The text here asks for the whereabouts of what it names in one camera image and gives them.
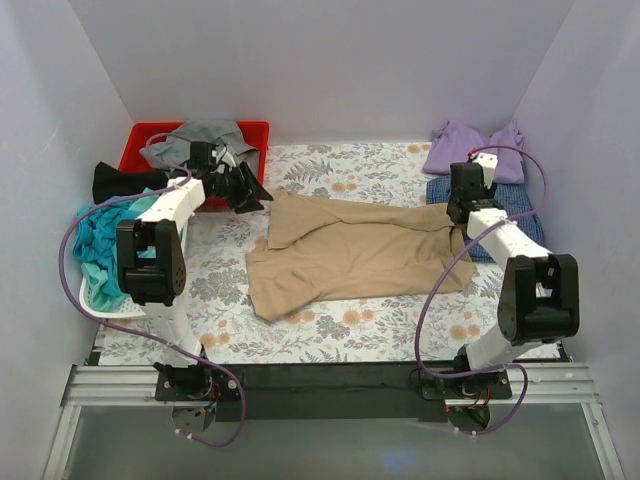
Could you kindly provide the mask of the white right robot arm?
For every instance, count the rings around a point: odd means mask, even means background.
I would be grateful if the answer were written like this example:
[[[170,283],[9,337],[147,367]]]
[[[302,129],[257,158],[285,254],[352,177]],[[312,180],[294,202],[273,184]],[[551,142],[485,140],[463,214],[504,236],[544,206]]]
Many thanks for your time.
[[[320,300],[464,289],[481,246],[503,273],[495,324],[466,346],[454,389],[475,397],[489,372],[579,328],[576,259],[554,254],[519,228],[496,200],[496,151],[481,147],[450,167],[447,203],[400,208],[279,190],[269,230],[247,255],[249,295],[258,317],[277,321]]]

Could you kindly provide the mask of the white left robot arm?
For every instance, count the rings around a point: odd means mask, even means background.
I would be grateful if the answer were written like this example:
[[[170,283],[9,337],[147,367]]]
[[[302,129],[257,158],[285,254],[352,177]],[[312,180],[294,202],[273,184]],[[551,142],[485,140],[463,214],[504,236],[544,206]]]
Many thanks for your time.
[[[155,335],[167,341],[173,361],[189,365],[203,355],[181,299],[189,219],[210,198],[243,214],[262,210],[262,203],[273,197],[247,160],[205,141],[190,143],[188,159],[181,170],[171,172],[167,187],[148,210],[118,224],[118,283],[151,320]]]

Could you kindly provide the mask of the beige polo shirt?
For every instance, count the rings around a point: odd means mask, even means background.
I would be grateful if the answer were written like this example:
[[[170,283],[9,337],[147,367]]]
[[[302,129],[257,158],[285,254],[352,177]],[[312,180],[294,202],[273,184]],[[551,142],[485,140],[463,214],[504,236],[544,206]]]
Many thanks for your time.
[[[267,237],[246,256],[255,314],[313,302],[460,292],[476,268],[443,204],[402,208],[274,194]]]

